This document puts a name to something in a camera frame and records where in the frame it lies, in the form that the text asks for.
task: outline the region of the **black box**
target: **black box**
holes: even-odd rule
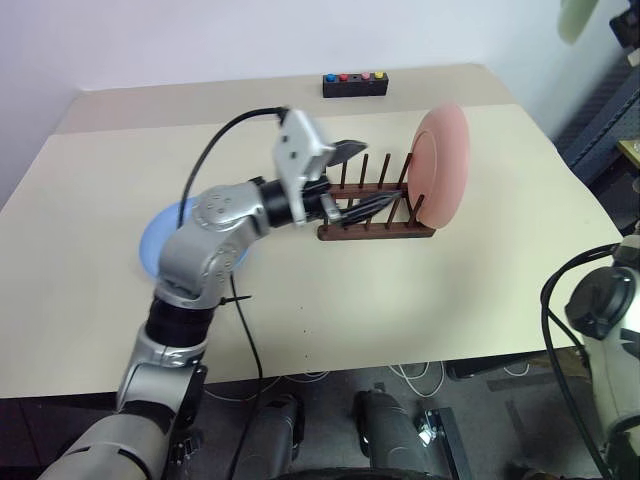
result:
[[[369,73],[369,78],[362,78],[361,73],[348,73],[346,80],[340,80],[339,75],[335,75],[335,81],[327,80],[329,75],[322,77],[322,96],[324,98],[336,97],[374,97],[387,94],[389,76],[385,73],[382,78],[375,78],[373,72]]]

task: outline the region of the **pink plate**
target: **pink plate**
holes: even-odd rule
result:
[[[462,109],[447,104],[429,112],[413,138],[409,164],[409,201],[424,194],[416,218],[442,228],[456,213],[469,172],[469,128]]]

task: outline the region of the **gray carpet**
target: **gray carpet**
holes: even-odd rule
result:
[[[419,368],[409,367],[407,373]],[[432,364],[428,374],[415,384],[429,391],[439,376],[438,364]],[[568,477],[597,476],[552,373],[542,368],[531,368],[527,376],[518,378],[496,370],[463,381],[446,379],[440,392],[426,400],[415,395],[403,379],[386,367],[332,372],[312,384],[282,379],[264,394],[264,401],[279,393],[293,392],[305,403],[305,440],[294,470],[368,466],[368,459],[360,453],[350,413],[353,395],[379,382],[411,415],[423,409],[453,409],[475,480],[504,478],[509,462]],[[570,386],[591,431],[597,433],[591,386],[580,379],[570,379]],[[207,388],[243,397],[254,392],[255,383]],[[106,414],[38,399],[22,400],[20,408],[16,402],[0,402],[0,466],[48,464],[74,435]],[[248,410],[246,403],[203,399],[196,427],[203,430],[205,445],[189,462],[187,478],[224,478]]]

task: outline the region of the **white wire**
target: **white wire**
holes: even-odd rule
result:
[[[512,377],[524,377],[527,373],[529,373],[529,368],[531,367],[531,365],[529,365],[527,363],[527,368],[524,369],[524,372],[522,373],[513,373],[511,370],[509,370],[507,367],[502,367],[504,369],[505,372],[507,372],[509,375],[511,375]]]
[[[262,394],[262,393],[266,392],[267,390],[269,390],[276,383],[278,383],[281,378],[282,377],[277,377],[273,382],[271,382],[269,385],[267,385],[262,390],[260,390],[260,393]],[[247,398],[225,397],[223,395],[218,395],[217,393],[210,392],[206,388],[204,389],[204,393],[205,393],[205,395],[208,395],[208,396],[210,396],[212,398],[215,398],[216,400],[223,400],[225,402],[238,402],[238,403],[240,403],[240,402],[248,402],[249,400],[253,400],[254,398],[256,398],[256,394],[255,393],[253,395],[251,395],[250,397],[247,397]]]
[[[422,372],[420,372],[419,375],[414,375],[413,377],[407,376],[407,378],[409,380],[418,380],[419,378],[424,377],[427,374],[427,371],[429,370],[429,363],[430,362],[426,362],[424,364],[424,368],[422,369]],[[387,366],[389,367],[389,370],[395,373],[398,377],[405,378],[400,372],[398,372],[395,368],[393,368],[393,365],[387,365]]]
[[[431,398],[431,397],[433,397],[436,393],[438,393],[440,391],[440,387],[442,387],[442,384],[444,383],[444,377],[445,377],[444,362],[440,362],[440,370],[442,371],[442,375],[440,377],[440,381],[438,382],[438,385],[436,385],[436,388],[434,388],[429,393],[422,393],[422,392],[418,391],[418,389],[416,387],[414,387],[413,384],[411,383],[411,380],[409,379],[409,377],[407,377],[407,374],[404,373],[404,369],[402,368],[402,365],[398,365],[398,368],[400,369],[400,372],[402,372],[402,378],[404,378],[405,382],[407,382],[407,385],[409,385],[409,388],[411,388],[411,390],[413,390],[413,392],[416,395],[418,395],[419,397],[422,397],[422,398]]]
[[[314,382],[319,382],[320,380],[324,380],[327,377],[327,375],[329,375],[329,372],[322,372],[322,373],[318,373],[317,375],[314,375],[314,374],[307,375],[307,376],[311,376],[310,380],[300,380],[294,377],[290,377],[288,375],[285,375],[284,378],[286,378],[287,380],[293,383],[314,383]]]

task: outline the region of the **table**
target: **table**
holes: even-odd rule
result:
[[[320,242],[313,224],[275,229],[251,247],[237,282],[253,295],[243,308],[266,376],[542,349],[545,279],[576,253],[618,241],[617,230],[486,69],[389,75],[384,98],[318,98],[319,75],[80,97],[0,212],[0,396],[117,388],[152,297],[137,254],[144,227],[178,200],[220,123],[281,103],[317,115],[330,139],[367,141],[375,181],[387,152],[397,160],[388,178],[398,175],[425,112],[456,100],[471,166],[457,215],[433,238]],[[268,120],[234,129],[193,191],[274,178],[276,135]],[[558,284],[558,313],[585,271]],[[209,339],[208,381],[256,376],[233,306],[216,311]]]

